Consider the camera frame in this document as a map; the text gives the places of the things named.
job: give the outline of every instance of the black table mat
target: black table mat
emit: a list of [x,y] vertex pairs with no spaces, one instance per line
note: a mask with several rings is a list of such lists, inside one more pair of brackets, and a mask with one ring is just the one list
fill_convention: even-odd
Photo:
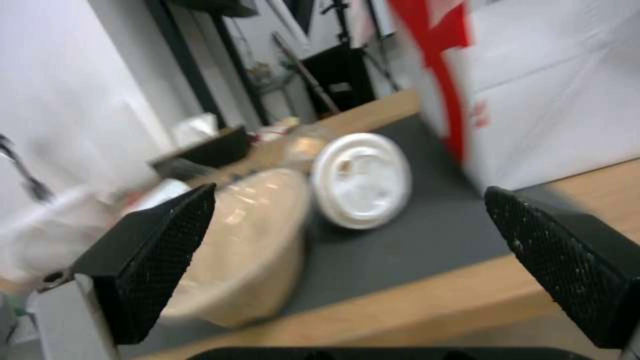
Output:
[[[306,226],[305,269],[279,316],[326,306],[416,281],[509,253],[485,213],[482,198],[418,115],[376,133],[395,141],[412,170],[412,194],[389,224],[350,231],[313,210]],[[556,206],[572,205],[544,186],[521,190]],[[157,324],[139,345],[122,346],[123,357],[176,347],[227,330],[203,320]]]

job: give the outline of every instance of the red and white bag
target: red and white bag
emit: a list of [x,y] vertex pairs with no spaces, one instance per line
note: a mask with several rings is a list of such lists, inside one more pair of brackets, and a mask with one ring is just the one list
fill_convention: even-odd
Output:
[[640,1],[388,0],[424,118],[480,191],[640,156]]

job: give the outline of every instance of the wooden table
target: wooden table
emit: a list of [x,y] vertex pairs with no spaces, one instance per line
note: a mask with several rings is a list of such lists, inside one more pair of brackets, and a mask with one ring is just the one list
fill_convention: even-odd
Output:
[[[419,109],[417,94],[405,90],[318,124],[335,135],[370,131]],[[224,182],[231,174],[276,166],[284,143],[281,139],[258,145],[244,160],[197,183]],[[638,184],[640,160],[634,160],[558,180],[551,187],[640,242]],[[503,256],[145,359],[184,359],[224,346],[428,345],[557,310],[558,306],[518,261],[513,256]]]

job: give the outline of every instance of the disposable cup lid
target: disposable cup lid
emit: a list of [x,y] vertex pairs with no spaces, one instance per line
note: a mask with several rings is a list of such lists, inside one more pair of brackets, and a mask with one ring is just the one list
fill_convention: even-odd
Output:
[[371,229],[406,204],[411,172],[400,148],[369,133],[343,136],[316,158],[312,183],[324,215],[350,229]]

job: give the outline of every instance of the red stripe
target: red stripe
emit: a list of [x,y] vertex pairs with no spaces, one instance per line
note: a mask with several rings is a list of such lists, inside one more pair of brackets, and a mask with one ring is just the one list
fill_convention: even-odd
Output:
[[453,8],[432,27],[429,23],[428,1],[433,0],[389,0],[389,3],[420,47],[423,65],[430,67],[438,80],[449,122],[447,144],[454,157],[462,163],[465,155],[462,106],[458,89],[442,58],[442,52],[452,47],[469,45],[464,2]]

